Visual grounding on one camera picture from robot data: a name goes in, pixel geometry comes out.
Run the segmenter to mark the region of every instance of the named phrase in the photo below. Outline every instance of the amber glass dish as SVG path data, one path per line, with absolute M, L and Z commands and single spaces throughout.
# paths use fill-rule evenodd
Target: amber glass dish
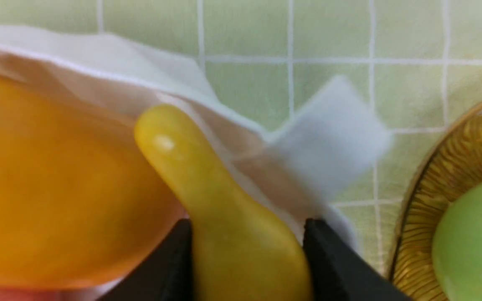
M 403 200 L 388 278 L 419 301 L 444 301 L 431 261 L 433 235 L 451 202 L 482 183 L 482 103 L 455 122 L 419 167 Z

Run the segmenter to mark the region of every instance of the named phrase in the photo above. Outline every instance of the green ball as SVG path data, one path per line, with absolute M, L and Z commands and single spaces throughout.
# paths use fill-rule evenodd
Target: green ball
M 444 213 L 434 234 L 432 259 L 450 300 L 482 300 L 482 183 Z

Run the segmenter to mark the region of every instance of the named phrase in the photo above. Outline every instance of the white grout line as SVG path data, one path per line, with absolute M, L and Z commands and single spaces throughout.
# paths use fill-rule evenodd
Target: white grout line
M 207 61 L 216 63 L 254 63 L 254 64 L 286 64 L 288 57 L 266 57 L 266 56 L 236 56 L 216 55 L 206 56 Z M 375 65 L 457 65 L 457 66 L 482 66 L 482 59 L 385 59 L 385 58 L 364 58 L 364 57 L 319 57 L 319 58 L 297 58 L 293 59 L 294 64 L 375 64 Z
M 206 74 L 206 47 L 204 45 L 204 0 L 197 0 L 198 23 L 198 61 L 200 68 Z
M 448 61 L 449 61 L 449 50 L 451 47 L 451 19 L 449 14 L 449 0 L 442 1 L 442 21 L 444 24 L 444 52 L 442 54 L 442 112 L 444 114 L 444 125 L 449 125 L 449 101 L 448 101 Z
M 295 0 L 289 0 L 288 2 L 288 18 L 287 18 L 287 92 L 289 94 L 289 117 L 292 118 L 295 114 L 295 81 L 293 79 L 293 40 L 295 36 L 294 31 L 294 9 Z
M 387 271 L 386 270 L 387 268 L 388 267 L 385 265 L 384 261 L 379 261 L 379 269 L 378 269 L 379 274 L 385 275 L 386 271 Z
M 377 36 L 377 12 L 375 0 L 369 0 L 369 106 L 375 112 L 375 37 Z M 377 162 L 373 162 L 373 200 L 375 201 L 375 234 L 377 235 L 377 250 L 379 261 L 382 256 L 382 225 L 379 206 L 379 179 L 377 175 Z
M 213 55 L 205 59 L 212 63 L 287 64 L 287 57 Z
M 394 128 L 392 130 L 394 134 L 423 134 L 423 133 L 442 133 L 446 131 L 445 127 L 442 128 Z
M 96 22 L 98 26 L 98 32 L 103 33 L 104 23 L 103 23 L 103 0 L 96 0 Z
M 347 207 L 376 206 L 377 204 L 398 204 L 400 202 L 402 202 L 401 199 L 362 200 L 362 201 L 335 202 L 332 205 L 337 208 L 347 208 Z

